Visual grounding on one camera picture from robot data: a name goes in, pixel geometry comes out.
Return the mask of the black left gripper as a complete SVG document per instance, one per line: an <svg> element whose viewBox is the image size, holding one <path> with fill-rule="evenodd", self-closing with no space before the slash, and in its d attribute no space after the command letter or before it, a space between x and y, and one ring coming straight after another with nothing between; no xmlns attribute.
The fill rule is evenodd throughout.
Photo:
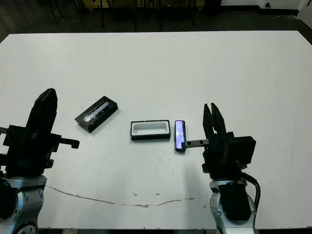
<svg viewBox="0 0 312 234"><path fill-rule="evenodd" d="M41 175L45 169L52 168L54 161L50 158L51 153L56 152L60 144L70 145L73 149L79 147L78 140L50 133L57 106L56 91L49 88L36 99L26 127L1 127L0 133L5 134L3 145L8 147L8 151L0 155L0 164L5 166L8 174Z"/></svg>

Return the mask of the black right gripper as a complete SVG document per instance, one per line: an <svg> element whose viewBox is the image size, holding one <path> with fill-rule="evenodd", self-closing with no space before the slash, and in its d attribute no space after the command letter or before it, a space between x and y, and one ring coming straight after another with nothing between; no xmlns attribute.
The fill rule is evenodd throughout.
<svg viewBox="0 0 312 234"><path fill-rule="evenodd" d="M230 160L228 154L228 140L234 134L226 133L224 118L218 107L211 103L211 108L212 112L208 104L204 104L203 129L206 139L186 141L186 148L204 148L202 170L212 180L238 180L241 177L241 168Z"/></svg>

